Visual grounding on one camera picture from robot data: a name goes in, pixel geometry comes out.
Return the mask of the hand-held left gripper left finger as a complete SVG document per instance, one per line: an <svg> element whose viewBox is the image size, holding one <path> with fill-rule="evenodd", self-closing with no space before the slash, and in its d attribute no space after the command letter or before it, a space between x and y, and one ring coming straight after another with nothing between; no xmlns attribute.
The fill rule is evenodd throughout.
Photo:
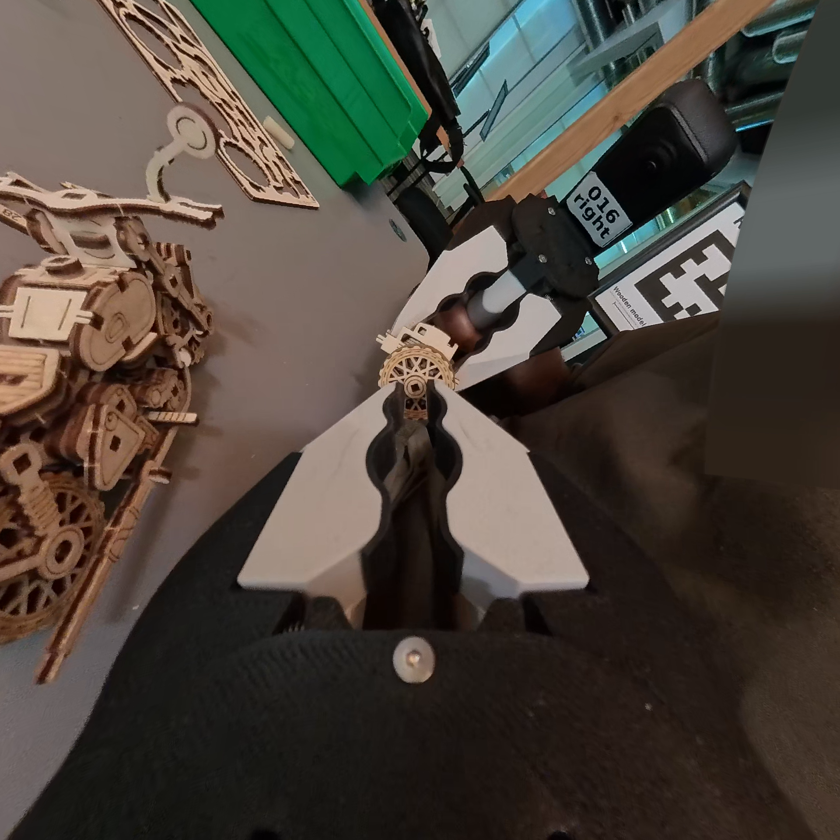
<svg viewBox="0 0 840 840"><path fill-rule="evenodd" d="M331 597L361 627L380 574L371 557L390 523L393 469L394 388L383 387L300 452L238 584Z"/></svg>

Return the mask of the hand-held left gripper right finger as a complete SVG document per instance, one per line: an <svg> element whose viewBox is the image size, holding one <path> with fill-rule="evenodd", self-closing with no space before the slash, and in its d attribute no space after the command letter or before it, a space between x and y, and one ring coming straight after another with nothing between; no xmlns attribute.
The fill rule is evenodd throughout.
<svg viewBox="0 0 840 840"><path fill-rule="evenodd" d="M429 389L429 426L459 598L483 617L500 599L583 590L590 575L529 450L448 387Z"/></svg>

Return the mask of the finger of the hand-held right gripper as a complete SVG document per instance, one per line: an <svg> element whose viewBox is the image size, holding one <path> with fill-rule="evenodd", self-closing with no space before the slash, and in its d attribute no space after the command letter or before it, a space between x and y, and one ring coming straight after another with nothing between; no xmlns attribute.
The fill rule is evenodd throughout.
<svg viewBox="0 0 840 840"><path fill-rule="evenodd" d="M446 250L399 314L399 329L431 323L452 338L452 300L466 294L466 314L478 330L491 327L520 301L520 279L508 266L507 245L489 227L464 244Z"/></svg>
<svg viewBox="0 0 840 840"><path fill-rule="evenodd" d="M451 337L459 339L461 361L455 374L457 392L507 371L526 361L540 340L561 321L561 314L550 300L528 294L509 311L513 317L506 327L499 320L478 330L466 314L466 294L451 302Z"/></svg>

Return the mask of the wooden wheel assembly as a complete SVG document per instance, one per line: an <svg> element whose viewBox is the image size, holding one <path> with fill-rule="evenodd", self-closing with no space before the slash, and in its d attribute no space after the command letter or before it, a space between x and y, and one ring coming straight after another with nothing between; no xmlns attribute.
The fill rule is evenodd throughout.
<svg viewBox="0 0 840 840"><path fill-rule="evenodd" d="M379 373L379 386L400 383L405 395L404 418L426 421L427 385L432 381L457 386L453 359L458 345L446 332L427 322L386 331L376 336L386 354Z"/></svg>

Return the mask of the person's right hand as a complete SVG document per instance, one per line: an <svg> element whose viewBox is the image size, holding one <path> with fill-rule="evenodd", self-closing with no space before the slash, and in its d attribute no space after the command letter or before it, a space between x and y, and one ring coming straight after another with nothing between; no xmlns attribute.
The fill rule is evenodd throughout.
<svg viewBox="0 0 840 840"><path fill-rule="evenodd" d="M570 392L581 367L580 362L567 362L560 349L534 355L490 381L486 412L507 419L551 406Z"/></svg>

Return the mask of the wooden shelf beam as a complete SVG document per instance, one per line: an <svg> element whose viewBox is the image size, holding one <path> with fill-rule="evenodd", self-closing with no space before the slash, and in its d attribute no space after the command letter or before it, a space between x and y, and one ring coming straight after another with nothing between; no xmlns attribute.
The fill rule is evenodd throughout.
<svg viewBox="0 0 840 840"><path fill-rule="evenodd" d="M712 3L487 199L496 201L511 196L520 201L541 193L771 4Z"/></svg>

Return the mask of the printed marker sign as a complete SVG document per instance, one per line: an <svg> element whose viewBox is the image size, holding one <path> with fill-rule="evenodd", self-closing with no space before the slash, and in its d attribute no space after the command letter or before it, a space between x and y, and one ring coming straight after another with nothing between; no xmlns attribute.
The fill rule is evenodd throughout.
<svg viewBox="0 0 840 840"><path fill-rule="evenodd" d="M740 181L607 267L589 305L604 334L721 310L750 193Z"/></svg>

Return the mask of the wooden cut-out sheet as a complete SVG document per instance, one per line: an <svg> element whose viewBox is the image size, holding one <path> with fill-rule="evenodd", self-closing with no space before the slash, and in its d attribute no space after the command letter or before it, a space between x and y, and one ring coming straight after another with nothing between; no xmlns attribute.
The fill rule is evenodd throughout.
<svg viewBox="0 0 840 840"><path fill-rule="evenodd" d="M182 12L169 2L99 1L170 97L215 127L217 158L247 197L315 209L319 203Z"/></svg>

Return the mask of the green plastic bin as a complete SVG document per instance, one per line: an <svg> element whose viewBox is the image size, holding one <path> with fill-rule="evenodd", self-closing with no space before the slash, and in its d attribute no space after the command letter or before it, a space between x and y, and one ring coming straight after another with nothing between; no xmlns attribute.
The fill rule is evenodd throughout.
<svg viewBox="0 0 840 840"><path fill-rule="evenodd" d="M427 111L361 2L194 5L339 186L412 150Z"/></svg>

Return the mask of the wooden motorcycle model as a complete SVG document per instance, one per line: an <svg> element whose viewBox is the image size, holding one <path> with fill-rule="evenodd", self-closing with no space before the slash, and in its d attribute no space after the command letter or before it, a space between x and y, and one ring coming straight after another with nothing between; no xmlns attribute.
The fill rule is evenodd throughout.
<svg viewBox="0 0 840 840"><path fill-rule="evenodd" d="M145 171L148 195L2 178L2 222L45 251L2 282L2 644L54 633L35 675L53 681L165 467L175 436L197 425L191 371L214 314L190 251L153 240L144 217L212 228L220 205L170 194L181 154L213 158L206 113L175 105L170 142Z"/></svg>

